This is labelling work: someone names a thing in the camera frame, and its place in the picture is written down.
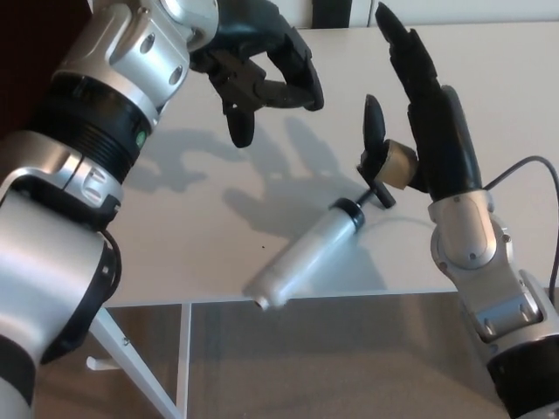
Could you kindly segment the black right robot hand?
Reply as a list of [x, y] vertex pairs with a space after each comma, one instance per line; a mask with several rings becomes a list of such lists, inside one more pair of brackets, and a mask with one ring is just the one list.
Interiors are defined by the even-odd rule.
[[416, 146], [386, 139], [382, 108], [369, 94], [358, 172], [368, 184], [411, 187], [433, 201], [480, 189], [479, 164], [455, 90], [439, 83], [431, 55], [415, 30], [406, 29], [384, 3], [378, 5], [375, 18], [409, 100], [407, 117]]

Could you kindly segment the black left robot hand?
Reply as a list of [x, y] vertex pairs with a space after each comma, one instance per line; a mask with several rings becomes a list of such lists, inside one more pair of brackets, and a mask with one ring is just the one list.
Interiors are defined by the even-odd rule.
[[222, 100], [231, 140], [252, 144], [264, 107], [319, 111], [324, 97], [312, 52], [270, 1], [219, 1], [214, 38], [191, 53], [190, 69], [208, 76]]

